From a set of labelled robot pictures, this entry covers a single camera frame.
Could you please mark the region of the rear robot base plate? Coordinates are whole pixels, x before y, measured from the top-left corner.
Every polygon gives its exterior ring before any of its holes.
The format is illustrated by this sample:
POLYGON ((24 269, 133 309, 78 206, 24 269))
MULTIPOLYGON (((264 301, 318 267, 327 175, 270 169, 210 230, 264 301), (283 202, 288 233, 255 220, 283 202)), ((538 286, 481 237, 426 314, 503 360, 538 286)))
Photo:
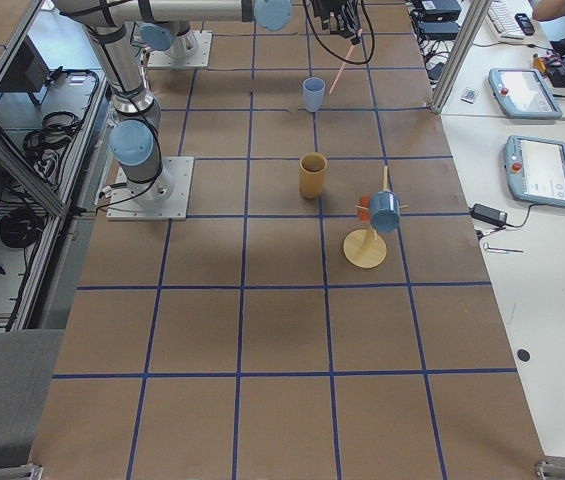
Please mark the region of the rear robot base plate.
POLYGON ((149 69, 195 69, 207 68, 213 33, 208 30, 190 30, 184 35, 162 40, 149 40, 149 69))

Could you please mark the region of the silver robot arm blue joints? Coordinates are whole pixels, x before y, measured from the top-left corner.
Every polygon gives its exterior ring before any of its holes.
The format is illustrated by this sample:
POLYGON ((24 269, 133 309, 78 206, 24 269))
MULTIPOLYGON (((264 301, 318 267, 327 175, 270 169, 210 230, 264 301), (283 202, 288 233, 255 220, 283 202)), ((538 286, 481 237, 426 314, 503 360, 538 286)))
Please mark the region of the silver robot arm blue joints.
MULTIPOLYGON (((142 22, 140 1, 57 1, 59 12, 80 23, 89 35, 113 91, 113 106, 119 123, 109 137, 109 146, 128 182, 147 187, 161 175, 162 154, 158 140, 161 110, 146 86, 130 46, 128 22, 142 22)), ((226 19, 241 21, 240 1, 226 1, 226 19)))

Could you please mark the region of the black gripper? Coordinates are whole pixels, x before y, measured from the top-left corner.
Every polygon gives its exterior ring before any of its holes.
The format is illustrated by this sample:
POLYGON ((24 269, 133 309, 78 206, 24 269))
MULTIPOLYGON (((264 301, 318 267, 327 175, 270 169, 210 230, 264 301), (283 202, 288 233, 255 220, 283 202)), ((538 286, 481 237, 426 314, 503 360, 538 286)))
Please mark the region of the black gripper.
POLYGON ((311 2, 313 16, 321 29, 344 39, 355 39, 361 28, 356 0, 315 0, 311 2))

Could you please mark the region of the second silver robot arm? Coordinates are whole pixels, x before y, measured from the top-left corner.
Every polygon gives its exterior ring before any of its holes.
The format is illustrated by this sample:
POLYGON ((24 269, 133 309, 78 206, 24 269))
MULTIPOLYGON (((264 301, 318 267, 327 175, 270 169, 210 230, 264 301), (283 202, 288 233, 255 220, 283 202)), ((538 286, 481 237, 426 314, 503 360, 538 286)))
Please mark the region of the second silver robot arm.
MULTIPOLYGON (((278 31, 292 16, 289 1, 240 1, 242 22, 255 22, 261 27, 278 31)), ((198 49, 197 40, 190 33, 190 21, 226 19, 226 1, 140 1, 142 18, 141 37, 155 51, 174 50, 178 57, 190 56, 198 49)), ((360 42, 360 14, 366 12, 358 1, 305 1, 305 15, 320 20, 321 28, 332 35, 360 42)))

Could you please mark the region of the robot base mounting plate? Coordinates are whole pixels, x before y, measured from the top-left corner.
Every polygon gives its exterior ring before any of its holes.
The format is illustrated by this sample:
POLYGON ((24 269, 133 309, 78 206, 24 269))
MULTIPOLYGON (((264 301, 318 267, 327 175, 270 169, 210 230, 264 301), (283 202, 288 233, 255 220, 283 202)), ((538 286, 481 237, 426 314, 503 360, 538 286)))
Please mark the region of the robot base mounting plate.
POLYGON ((139 195, 147 185, 128 182, 121 166, 117 183, 126 186, 112 192, 112 207, 107 209, 110 221, 157 221, 187 218, 188 202, 194 170, 192 156, 166 156, 162 158, 162 173, 153 186, 139 195))

